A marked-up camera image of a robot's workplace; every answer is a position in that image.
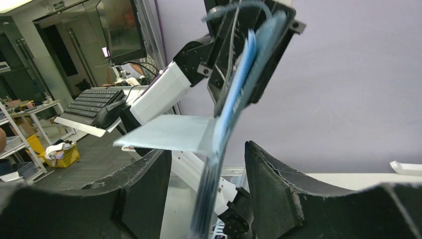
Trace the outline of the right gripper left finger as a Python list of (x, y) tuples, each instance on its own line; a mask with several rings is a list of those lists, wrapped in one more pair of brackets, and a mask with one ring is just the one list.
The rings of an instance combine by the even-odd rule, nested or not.
[(3, 239), (158, 239), (172, 164), (168, 150), (81, 189), (0, 186)]

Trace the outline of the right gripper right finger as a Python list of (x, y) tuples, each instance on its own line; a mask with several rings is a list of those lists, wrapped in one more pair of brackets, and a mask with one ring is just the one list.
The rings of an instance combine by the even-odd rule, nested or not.
[(279, 161), (253, 141), (245, 166), (260, 239), (419, 239), (422, 186), (381, 183), (337, 187)]

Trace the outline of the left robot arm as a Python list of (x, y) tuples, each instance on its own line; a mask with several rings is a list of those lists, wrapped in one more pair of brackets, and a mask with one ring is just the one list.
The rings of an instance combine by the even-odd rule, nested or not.
[[(188, 238), (206, 239), (214, 214), (237, 195), (221, 178), (229, 138), (241, 112), (261, 98), (291, 37), (301, 33), (296, 11), (278, 0), (205, 1), (209, 34), (189, 42), (131, 102), (140, 127), (116, 146), (169, 150), (173, 171), (197, 192)], [(212, 117), (168, 114), (201, 80), (208, 80)]]

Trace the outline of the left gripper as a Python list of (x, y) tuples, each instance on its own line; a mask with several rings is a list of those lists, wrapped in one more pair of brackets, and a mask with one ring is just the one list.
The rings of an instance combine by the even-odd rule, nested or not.
[[(302, 34), (306, 28), (304, 22), (296, 20), (293, 7), (277, 0), (259, 3), (265, 6), (265, 18), (258, 22), (260, 25), (255, 33), (257, 56), (247, 78), (247, 105), (259, 102), (292, 37)], [(200, 64), (204, 63), (212, 69), (207, 89), (214, 103), (212, 114), (216, 117), (222, 109), (219, 98), (228, 90), (226, 81), (242, 52), (248, 30), (254, 28), (254, 9), (235, 8), (205, 22), (210, 36), (205, 35), (188, 42), (174, 56), (173, 61), (190, 82), (190, 87), (204, 78), (198, 73)]]

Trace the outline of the blue card holder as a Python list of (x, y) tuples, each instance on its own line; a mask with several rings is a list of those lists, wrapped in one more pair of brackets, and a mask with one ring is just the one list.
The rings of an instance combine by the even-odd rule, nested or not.
[[(265, 6), (259, 2), (247, 0), (216, 6), (207, 12), (203, 21), (235, 8), (255, 7), (263, 10)], [(188, 232), (190, 239), (206, 239), (210, 231), (227, 143), (248, 102), (247, 78), (257, 56), (255, 33), (256, 30), (252, 28), (247, 32), (243, 50), (228, 79), (228, 90), (219, 98), (222, 102), (219, 115), (211, 118), (158, 116), (114, 142), (115, 146), (190, 151), (206, 157)]]

